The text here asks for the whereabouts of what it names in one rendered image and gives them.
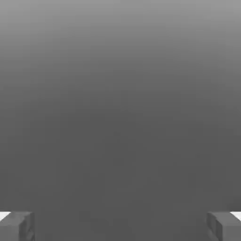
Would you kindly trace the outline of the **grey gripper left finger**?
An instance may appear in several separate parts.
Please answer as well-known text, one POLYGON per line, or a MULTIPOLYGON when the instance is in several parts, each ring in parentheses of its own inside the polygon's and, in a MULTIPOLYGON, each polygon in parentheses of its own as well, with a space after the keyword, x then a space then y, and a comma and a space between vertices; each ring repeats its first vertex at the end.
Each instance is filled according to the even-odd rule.
POLYGON ((35 241, 35 213, 0 211, 0 241, 35 241))

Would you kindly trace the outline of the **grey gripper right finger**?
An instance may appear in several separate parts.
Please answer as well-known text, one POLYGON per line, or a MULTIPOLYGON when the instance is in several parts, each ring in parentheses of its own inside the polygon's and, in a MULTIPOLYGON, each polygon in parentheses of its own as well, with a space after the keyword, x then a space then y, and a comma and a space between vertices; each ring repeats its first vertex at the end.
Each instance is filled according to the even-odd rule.
POLYGON ((208 212, 206 225, 210 241, 241 241, 241 211, 208 212))

